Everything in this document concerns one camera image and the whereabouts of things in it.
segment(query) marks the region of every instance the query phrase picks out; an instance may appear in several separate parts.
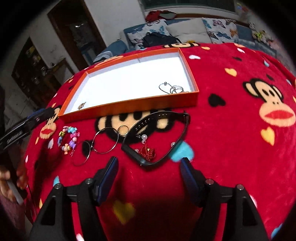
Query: white pearl bead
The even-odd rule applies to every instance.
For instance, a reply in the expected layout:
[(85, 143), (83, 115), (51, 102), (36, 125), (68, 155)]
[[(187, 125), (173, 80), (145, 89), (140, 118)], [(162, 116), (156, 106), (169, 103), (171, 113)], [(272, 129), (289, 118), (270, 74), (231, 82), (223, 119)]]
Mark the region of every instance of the white pearl bead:
[(147, 135), (142, 135), (142, 140), (147, 140), (148, 136)]

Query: doorway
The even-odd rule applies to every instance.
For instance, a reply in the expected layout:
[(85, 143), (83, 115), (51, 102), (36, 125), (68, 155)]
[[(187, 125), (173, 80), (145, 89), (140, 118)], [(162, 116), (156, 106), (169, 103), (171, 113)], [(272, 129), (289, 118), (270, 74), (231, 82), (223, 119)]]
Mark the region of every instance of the doorway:
[(79, 70), (106, 48), (84, 0), (61, 0), (47, 15)]

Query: gold brooch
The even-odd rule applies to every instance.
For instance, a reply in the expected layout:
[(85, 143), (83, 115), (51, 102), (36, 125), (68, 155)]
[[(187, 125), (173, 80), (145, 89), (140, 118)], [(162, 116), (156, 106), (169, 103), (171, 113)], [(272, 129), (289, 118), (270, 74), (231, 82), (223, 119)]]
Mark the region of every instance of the gold brooch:
[(84, 103), (80, 104), (80, 105), (78, 106), (78, 109), (79, 109), (79, 110), (80, 110), (80, 109), (82, 109), (82, 108), (83, 108), (83, 106), (85, 105), (85, 103), (86, 103), (86, 102), (84, 102)]

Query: sofa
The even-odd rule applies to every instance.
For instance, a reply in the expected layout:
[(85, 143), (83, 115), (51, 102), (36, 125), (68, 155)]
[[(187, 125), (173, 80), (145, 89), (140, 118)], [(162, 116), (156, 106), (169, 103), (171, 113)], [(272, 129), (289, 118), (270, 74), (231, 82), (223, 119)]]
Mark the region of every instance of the sofa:
[[(172, 20), (167, 20), (166, 23), (167, 23), (167, 25), (170, 25), (173, 23), (178, 23), (178, 22), (188, 21), (188, 20), (190, 20), (190, 19), (189, 18), (172, 19)], [(135, 46), (130, 41), (128, 34), (133, 33), (135, 31), (135, 29), (142, 28), (144, 25), (145, 25), (145, 23), (139, 24), (136, 26), (132, 26), (132, 27), (126, 28), (123, 31), (121, 31), (120, 32), (120, 39), (113, 42), (112, 44), (110, 44), (98, 56), (102, 56), (107, 51), (109, 51), (109, 53), (111, 52), (113, 56), (121, 55), (121, 54), (124, 54), (127, 52), (134, 51)], [(263, 51), (263, 52), (276, 58), (276, 56), (277, 56), (276, 50), (270, 48), (269, 46), (267, 46), (263, 43), (258, 42), (257, 40), (254, 40), (252, 37), (252, 30), (250, 28), (239, 25), (239, 24), (235, 24), (235, 25), (236, 25), (237, 31), (238, 31), (238, 43), (239, 44), (242, 44), (242, 45), (244, 45), (250, 49), (253, 49), (253, 50)]]

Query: metal bolt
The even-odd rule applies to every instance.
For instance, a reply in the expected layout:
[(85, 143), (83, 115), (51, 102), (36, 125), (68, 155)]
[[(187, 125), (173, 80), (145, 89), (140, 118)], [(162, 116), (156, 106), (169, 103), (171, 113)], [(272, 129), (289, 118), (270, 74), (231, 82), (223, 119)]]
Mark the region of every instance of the metal bolt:
[(57, 184), (54, 186), (55, 189), (60, 189), (61, 187), (62, 187), (61, 183), (57, 183)]
[(238, 190), (244, 190), (244, 186), (243, 186), (242, 184), (238, 184), (238, 185), (237, 185), (237, 189), (238, 189)]
[(92, 184), (93, 181), (94, 181), (94, 180), (93, 180), (92, 178), (88, 178), (88, 179), (85, 180), (85, 183), (86, 183), (86, 184)]
[(206, 181), (205, 181), (205, 183), (206, 184), (209, 184), (209, 185), (213, 185), (214, 184), (214, 180), (213, 179), (207, 179)]

